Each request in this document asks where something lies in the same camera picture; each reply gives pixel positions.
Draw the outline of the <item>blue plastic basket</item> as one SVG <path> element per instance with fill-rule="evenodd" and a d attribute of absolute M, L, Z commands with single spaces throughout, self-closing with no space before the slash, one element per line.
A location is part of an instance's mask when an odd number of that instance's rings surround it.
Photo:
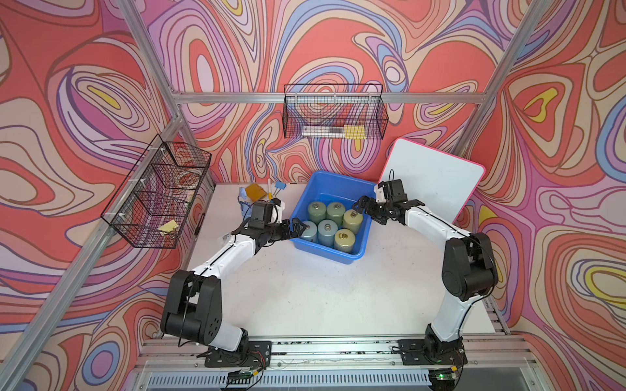
<path fill-rule="evenodd" d="M 296 249 L 350 265 L 365 255 L 372 219 L 353 209 L 374 184 L 325 171 L 315 172 L 292 215 L 310 226 L 293 241 Z"/>

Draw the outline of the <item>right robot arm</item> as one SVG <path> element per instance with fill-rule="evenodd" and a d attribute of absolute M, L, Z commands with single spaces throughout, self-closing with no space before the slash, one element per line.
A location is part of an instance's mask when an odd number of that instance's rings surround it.
<path fill-rule="evenodd" d="M 464 363 L 466 318 L 475 304 L 491 295 L 498 280 L 491 240 L 446 222 L 419 200 L 379 202 L 364 195 L 353 209 L 381 225 L 397 221 L 442 249 L 441 278 L 446 293 L 435 320 L 426 327 L 423 354 L 430 363 Z"/>

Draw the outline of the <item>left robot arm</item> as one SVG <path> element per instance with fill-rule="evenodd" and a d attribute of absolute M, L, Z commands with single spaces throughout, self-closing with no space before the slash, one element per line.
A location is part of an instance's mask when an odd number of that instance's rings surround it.
<path fill-rule="evenodd" d="M 232 231 L 221 249 L 192 270 L 178 270 L 171 277 L 160 329 L 179 339 L 178 346 L 194 342 L 206 346 L 205 365 L 239 366 L 262 353 L 251 352 L 249 333 L 223 320 L 222 283 L 260 249 L 275 242 L 296 239 L 306 231 L 300 219 L 280 222 L 246 219 Z"/>

